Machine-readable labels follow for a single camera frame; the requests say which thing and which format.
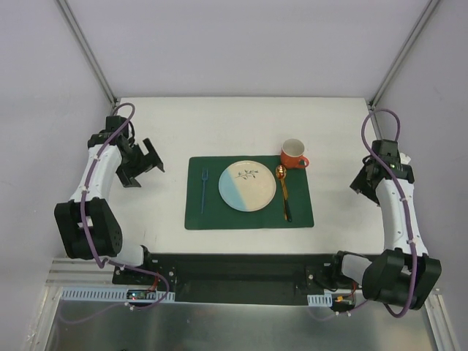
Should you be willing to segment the gold spoon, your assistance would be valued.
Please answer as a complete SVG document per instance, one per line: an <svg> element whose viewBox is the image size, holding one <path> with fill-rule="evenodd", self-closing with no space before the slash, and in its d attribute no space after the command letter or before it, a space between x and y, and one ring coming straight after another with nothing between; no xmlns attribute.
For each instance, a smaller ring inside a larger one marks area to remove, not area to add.
<svg viewBox="0 0 468 351"><path fill-rule="evenodd" d="M290 214L290 207L288 203L288 193L287 193L287 186L286 186L286 175L287 171L283 165L278 165L275 171L276 177L279 179L282 188L282 197L284 203L284 217L288 222L292 221L292 217Z"/></svg>

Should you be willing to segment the dark green placemat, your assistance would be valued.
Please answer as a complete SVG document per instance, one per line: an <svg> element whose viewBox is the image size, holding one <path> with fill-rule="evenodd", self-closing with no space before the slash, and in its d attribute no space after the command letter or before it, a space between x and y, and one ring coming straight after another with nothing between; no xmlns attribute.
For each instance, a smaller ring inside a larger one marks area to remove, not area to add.
<svg viewBox="0 0 468 351"><path fill-rule="evenodd" d="M286 185L292 221L284 218L282 191L264 209L254 212L237 211L227 205L218 189L219 177L232 163L253 160L264 164L271 172L280 163L277 155L263 156L195 156L189 159L184 226L187 230L250 230L313 227L314 216L307 173L304 169L287 171ZM200 213L202 170L208 169L204 213Z"/></svg>

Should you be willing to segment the cream and blue plate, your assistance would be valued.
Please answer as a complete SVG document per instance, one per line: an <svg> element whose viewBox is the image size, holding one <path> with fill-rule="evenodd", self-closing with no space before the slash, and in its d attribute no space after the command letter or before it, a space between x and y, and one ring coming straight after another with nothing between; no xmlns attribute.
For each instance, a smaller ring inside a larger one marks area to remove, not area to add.
<svg viewBox="0 0 468 351"><path fill-rule="evenodd" d="M254 212L265 208L276 194L276 179L262 163L242 160L229 165L220 175L219 193L231 208Z"/></svg>

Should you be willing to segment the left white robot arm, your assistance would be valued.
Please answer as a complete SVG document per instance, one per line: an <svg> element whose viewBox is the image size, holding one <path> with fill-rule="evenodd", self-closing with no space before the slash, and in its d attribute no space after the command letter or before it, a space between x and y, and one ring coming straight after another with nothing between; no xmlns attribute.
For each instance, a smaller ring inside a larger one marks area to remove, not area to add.
<svg viewBox="0 0 468 351"><path fill-rule="evenodd" d="M113 179L124 188L139 187L136 178L164 164L146 138L144 154L135 143L131 123L122 116L108 116L105 128L88 140L88 162L78 188L65 203L54 209L58 231L71 259L112 260L130 265L129 275L138 284L147 284L155 267L145 260L147 248L123 237L121 227L108 204Z"/></svg>

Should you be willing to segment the blue fork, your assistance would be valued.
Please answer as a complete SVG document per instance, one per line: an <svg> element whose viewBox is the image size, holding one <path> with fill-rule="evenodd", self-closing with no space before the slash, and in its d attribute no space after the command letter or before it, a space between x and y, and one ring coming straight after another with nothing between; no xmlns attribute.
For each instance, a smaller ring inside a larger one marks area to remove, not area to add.
<svg viewBox="0 0 468 351"><path fill-rule="evenodd" d="M205 208L205 189L206 189L206 183L208 181L208 169L203 168L202 170L202 194L201 194L201 206L200 206L200 213L204 213L204 208Z"/></svg>

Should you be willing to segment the gold knife black handle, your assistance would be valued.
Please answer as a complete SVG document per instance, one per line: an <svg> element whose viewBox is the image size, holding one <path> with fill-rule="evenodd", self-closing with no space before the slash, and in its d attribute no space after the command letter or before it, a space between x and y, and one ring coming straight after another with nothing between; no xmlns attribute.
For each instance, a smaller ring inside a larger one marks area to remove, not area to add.
<svg viewBox="0 0 468 351"><path fill-rule="evenodd" d="M283 178L282 178L282 191L283 191L283 198L284 198L284 212L285 216L288 222L291 222L293 220L291 210L290 210L290 204L289 204L289 196L287 192L287 185L286 185L286 176L287 173L283 172Z"/></svg>

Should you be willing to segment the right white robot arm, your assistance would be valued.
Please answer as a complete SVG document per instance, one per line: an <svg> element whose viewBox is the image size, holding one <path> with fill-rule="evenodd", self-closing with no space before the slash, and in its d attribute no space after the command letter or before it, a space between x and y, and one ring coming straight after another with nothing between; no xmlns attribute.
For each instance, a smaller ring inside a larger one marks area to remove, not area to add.
<svg viewBox="0 0 468 351"><path fill-rule="evenodd" d="M384 250L373 259L338 252L329 282L339 289L355 282L367 300L418 310L437 283L442 265L429 257L420 235L412 167L402 163L395 140L375 140L368 148L370 153L350 187L380 207Z"/></svg>

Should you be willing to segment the orange mug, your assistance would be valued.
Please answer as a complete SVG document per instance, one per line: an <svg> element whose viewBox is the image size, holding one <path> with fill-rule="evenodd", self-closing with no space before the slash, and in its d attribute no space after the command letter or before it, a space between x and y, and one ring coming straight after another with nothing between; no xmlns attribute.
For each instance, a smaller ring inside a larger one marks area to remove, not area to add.
<svg viewBox="0 0 468 351"><path fill-rule="evenodd" d="M280 153L281 164L287 169L304 169L309 166L309 160L304 156L305 145L298 139L290 138L282 144Z"/></svg>

